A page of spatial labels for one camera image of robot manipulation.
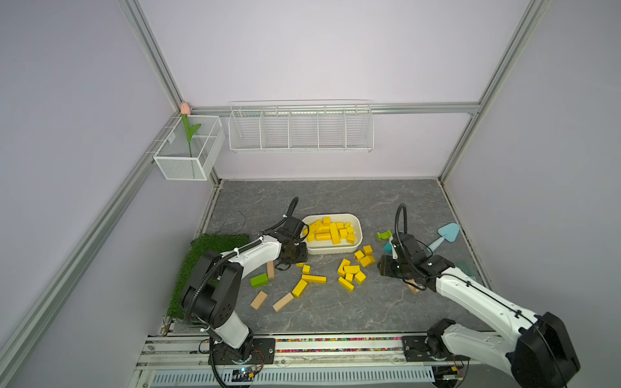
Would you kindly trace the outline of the long yellow block diagonal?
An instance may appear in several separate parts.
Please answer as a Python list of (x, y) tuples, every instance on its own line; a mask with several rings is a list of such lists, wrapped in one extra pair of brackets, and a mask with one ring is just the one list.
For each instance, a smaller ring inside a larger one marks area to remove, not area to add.
[(323, 227), (322, 220), (316, 220), (312, 224), (309, 225), (309, 235), (313, 235), (319, 233), (321, 228)]

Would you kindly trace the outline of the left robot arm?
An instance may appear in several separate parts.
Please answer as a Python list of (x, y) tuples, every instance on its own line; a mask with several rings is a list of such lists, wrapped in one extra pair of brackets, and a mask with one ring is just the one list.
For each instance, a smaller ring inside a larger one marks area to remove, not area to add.
[(208, 251), (201, 256), (180, 296), (183, 320), (197, 320), (216, 341), (239, 361), (252, 357), (252, 330), (239, 318), (235, 306), (242, 280), (266, 264), (292, 265), (307, 259), (305, 240), (310, 226), (285, 216), (252, 242), (229, 252)]

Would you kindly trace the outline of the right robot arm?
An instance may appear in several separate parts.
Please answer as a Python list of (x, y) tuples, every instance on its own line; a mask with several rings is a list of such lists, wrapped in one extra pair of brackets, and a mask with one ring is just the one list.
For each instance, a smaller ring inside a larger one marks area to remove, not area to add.
[(378, 268), (418, 291), (430, 290), (459, 304), (486, 323), (492, 332), (475, 331), (443, 318), (414, 344), (404, 341), (408, 355), (435, 361), (467, 357), (501, 370), (521, 387), (566, 387), (581, 363), (564, 322), (522, 308), (467, 276), (440, 255), (430, 255), (411, 234), (391, 239), (391, 253)]

